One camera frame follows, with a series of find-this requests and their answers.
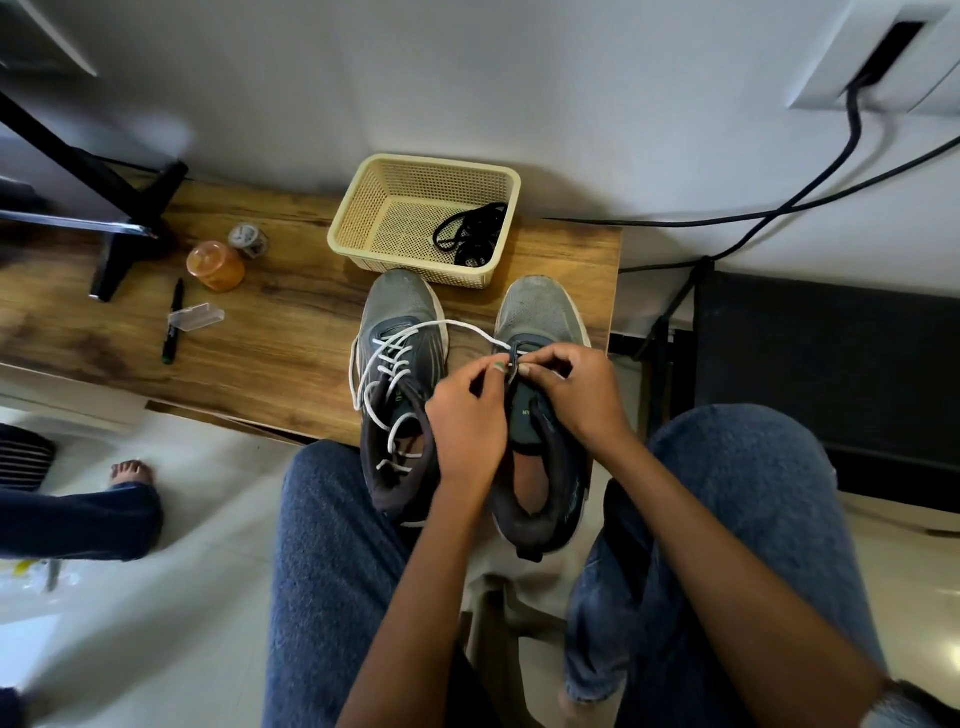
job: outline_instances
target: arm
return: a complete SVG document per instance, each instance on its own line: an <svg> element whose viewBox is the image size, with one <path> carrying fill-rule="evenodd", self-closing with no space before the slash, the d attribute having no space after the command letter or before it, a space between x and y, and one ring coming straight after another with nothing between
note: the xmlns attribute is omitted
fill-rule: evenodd
<svg viewBox="0 0 960 728"><path fill-rule="evenodd" d="M566 379L541 365L572 365ZM693 605L714 652L761 725L858 725L888 678L770 571L630 430L603 352L559 344L520 373L620 482Z"/></svg>
<svg viewBox="0 0 960 728"><path fill-rule="evenodd" d="M426 405L441 483L387 615L340 714L342 726L440 726L474 527L507 447L503 362L444 379ZM471 383L484 376L479 398Z"/></svg>

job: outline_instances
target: black furniture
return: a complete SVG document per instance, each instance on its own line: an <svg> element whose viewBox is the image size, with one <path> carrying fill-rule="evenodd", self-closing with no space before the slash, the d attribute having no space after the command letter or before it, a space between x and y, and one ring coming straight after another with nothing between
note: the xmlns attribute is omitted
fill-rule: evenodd
<svg viewBox="0 0 960 728"><path fill-rule="evenodd" d="M4 93L0 93L0 124L127 216L125 222L112 223L25 209L20 204L24 199L22 192L13 199L8 194L0 200L0 220L107 233L90 287L92 298L108 302L137 260L161 257L176 247L176 238L161 215L186 177L185 164L174 162L148 187L138 190L96 157L69 146Z"/></svg>
<svg viewBox="0 0 960 728"><path fill-rule="evenodd" d="M843 490L960 512L960 299L708 272L694 329L697 405L778 409Z"/></svg>

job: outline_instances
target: gray sneaker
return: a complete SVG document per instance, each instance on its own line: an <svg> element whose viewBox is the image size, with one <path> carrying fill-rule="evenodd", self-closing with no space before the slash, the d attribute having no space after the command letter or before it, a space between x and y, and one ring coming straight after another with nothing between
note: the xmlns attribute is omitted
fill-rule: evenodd
<svg viewBox="0 0 960 728"><path fill-rule="evenodd" d="M510 286L496 317L494 337L510 347L514 364L521 354L557 342L590 346L587 327L569 294L543 276L523 278ZM590 483L589 458L560 424L550 399L526 379L512 376L505 407L509 444L488 503L497 528L516 547L516 555L539 561L544 553L566 546L577 529ZM546 505L533 515L516 499L514 452L543 459L549 494Z"/></svg>
<svg viewBox="0 0 960 728"><path fill-rule="evenodd" d="M424 406L446 376L449 337L444 310L417 274L393 270L376 280L354 342L350 386L359 377L353 405L363 410L360 459L373 506L395 521L426 518L440 481L433 432ZM423 452L400 465L396 440L423 434Z"/></svg>

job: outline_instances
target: white wall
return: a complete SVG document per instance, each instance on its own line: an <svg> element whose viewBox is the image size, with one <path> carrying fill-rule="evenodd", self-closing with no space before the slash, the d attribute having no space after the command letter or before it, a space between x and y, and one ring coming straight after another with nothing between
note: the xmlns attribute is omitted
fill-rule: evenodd
<svg viewBox="0 0 960 728"><path fill-rule="evenodd" d="M845 118L784 100L844 2L36 0L101 73L98 113L199 172L319 191L374 151L477 158L518 169L527 211L614 216L775 206L815 177ZM871 115L841 182L959 133ZM960 295L959 182L957 153L728 267ZM715 252L749 225L634 232L624 261ZM628 307L619 328L639 326Z"/></svg>

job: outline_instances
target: hand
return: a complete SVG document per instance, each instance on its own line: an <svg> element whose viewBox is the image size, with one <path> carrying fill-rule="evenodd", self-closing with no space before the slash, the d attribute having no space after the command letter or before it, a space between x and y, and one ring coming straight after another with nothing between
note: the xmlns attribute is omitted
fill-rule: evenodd
<svg viewBox="0 0 960 728"><path fill-rule="evenodd" d="M505 353L485 356L461 367L437 385L426 404L442 483L478 509L507 449L503 392L509 358ZM480 376L483 392L477 397L470 386Z"/></svg>
<svg viewBox="0 0 960 728"><path fill-rule="evenodd" d="M566 378L552 371L560 366L572 367ZM547 394L560 421L601 463L606 449L633 436L613 363L601 350L551 344L524 354L519 373Z"/></svg>

